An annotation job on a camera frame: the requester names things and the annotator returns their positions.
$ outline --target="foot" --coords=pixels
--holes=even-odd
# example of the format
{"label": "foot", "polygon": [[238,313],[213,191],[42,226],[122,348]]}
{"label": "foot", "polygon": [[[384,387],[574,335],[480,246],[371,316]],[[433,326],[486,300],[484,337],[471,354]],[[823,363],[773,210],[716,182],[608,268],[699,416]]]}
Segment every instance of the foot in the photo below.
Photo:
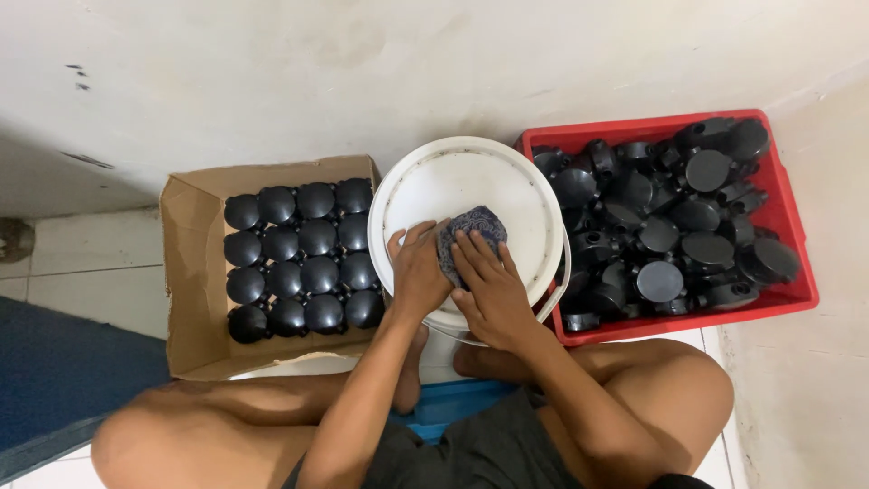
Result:
{"label": "foot", "polygon": [[420,325],[413,341],[410,342],[408,355],[401,367],[395,395],[392,398],[392,407],[400,414],[412,412],[417,401],[420,400],[420,356],[427,341],[428,328]]}

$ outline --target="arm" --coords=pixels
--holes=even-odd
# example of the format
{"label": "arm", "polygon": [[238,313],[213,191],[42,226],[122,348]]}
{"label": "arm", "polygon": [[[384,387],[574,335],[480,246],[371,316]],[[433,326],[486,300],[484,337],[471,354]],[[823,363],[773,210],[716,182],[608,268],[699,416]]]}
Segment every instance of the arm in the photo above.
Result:
{"label": "arm", "polygon": [[453,300],[471,332],[530,368],[570,439],[594,460],[601,482],[620,489],[648,487],[667,472],[658,442],[537,322],[506,245],[498,247],[501,265],[479,234],[471,234],[457,235],[453,247],[456,269],[471,289],[453,291]]}
{"label": "arm", "polygon": [[441,305],[452,285],[437,264],[434,221],[408,231],[404,246],[389,240],[395,300],[350,373],[342,393],[323,416],[302,462],[299,489],[358,488],[374,457],[389,415],[401,366],[420,322]]}

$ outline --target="bucket lid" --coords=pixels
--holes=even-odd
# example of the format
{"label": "bucket lid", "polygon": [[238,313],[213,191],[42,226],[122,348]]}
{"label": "bucket lid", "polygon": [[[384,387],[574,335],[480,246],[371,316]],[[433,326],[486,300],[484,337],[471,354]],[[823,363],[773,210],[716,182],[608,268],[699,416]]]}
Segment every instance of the bucket lid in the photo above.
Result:
{"label": "bucket lid", "polygon": [[[507,245],[528,293],[543,297],[561,258],[561,211],[534,165],[519,152],[483,137],[447,137],[402,158],[378,186],[368,214],[368,248],[377,275],[394,292],[386,249],[400,229],[429,219],[455,217],[486,205],[507,229]],[[451,298],[427,322],[468,330]]]}

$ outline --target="white tile floor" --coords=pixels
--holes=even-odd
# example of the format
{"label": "white tile floor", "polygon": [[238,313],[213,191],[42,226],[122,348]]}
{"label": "white tile floor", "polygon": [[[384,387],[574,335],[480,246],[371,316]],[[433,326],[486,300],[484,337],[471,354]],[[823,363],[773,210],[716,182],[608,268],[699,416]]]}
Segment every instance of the white tile floor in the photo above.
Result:
{"label": "white tile floor", "polygon": [[[0,295],[166,338],[169,301],[163,281],[162,230],[156,211],[129,211],[36,222],[30,259],[0,265]],[[661,335],[706,350],[720,361],[715,328]],[[424,383],[459,377],[449,366],[455,343],[433,333],[421,359]],[[271,375],[342,372],[355,361],[320,358],[279,365]],[[715,442],[696,477],[716,489],[747,489],[733,420]],[[0,489],[99,489],[90,446]]]}

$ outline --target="cloth rag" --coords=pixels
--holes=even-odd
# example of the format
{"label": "cloth rag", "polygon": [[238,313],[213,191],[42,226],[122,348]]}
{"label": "cloth rag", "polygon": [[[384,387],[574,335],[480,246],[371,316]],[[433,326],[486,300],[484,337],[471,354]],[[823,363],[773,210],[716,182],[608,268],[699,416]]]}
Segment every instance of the cloth rag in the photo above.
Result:
{"label": "cloth rag", "polygon": [[468,285],[465,284],[455,269],[453,253],[449,249],[455,243],[455,232],[459,229],[465,233],[470,233],[474,229],[479,231],[495,256],[498,256],[498,242],[507,242],[507,229],[504,228],[504,224],[498,219],[498,216],[495,216],[494,212],[490,211],[487,206],[478,205],[470,211],[454,217],[438,233],[437,256],[441,271],[453,285],[467,290]]}

